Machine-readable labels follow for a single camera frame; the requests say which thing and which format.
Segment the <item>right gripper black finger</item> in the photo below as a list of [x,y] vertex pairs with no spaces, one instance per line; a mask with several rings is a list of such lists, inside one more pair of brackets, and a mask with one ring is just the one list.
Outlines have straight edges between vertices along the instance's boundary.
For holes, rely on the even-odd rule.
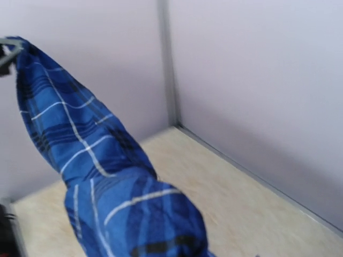
[[1,256],[27,256],[19,221],[8,198],[1,198]]

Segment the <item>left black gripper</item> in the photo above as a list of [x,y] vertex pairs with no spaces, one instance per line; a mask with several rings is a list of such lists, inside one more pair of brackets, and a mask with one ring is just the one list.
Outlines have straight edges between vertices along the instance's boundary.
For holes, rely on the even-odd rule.
[[[12,50],[9,50],[7,54],[4,48],[13,47]],[[22,40],[18,39],[8,39],[1,38],[1,60],[0,60],[0,77],[5,77],[11,74],[10,64],[16,61],[17,56],[23,50]]]

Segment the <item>blue plaid long sleeve shirt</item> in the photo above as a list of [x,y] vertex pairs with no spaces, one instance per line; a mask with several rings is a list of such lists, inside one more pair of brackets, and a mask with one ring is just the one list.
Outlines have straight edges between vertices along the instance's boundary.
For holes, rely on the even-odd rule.
[[65,183],[65,209],[85,254],[211,256],[200,211],[158,179],[121,121],[42,50],[20,43],[19,110]]

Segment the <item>left aluminium frame post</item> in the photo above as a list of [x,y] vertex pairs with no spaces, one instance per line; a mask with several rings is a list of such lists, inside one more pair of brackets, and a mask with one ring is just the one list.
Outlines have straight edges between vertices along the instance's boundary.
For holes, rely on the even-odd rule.
[[177,84],[173,65],[172,39],[169,22],[169,1],[157,1],[158,20],[161,42],[163,76],[165,80],[166,104],[169,126],[179,127],[180,106],[177,95]]

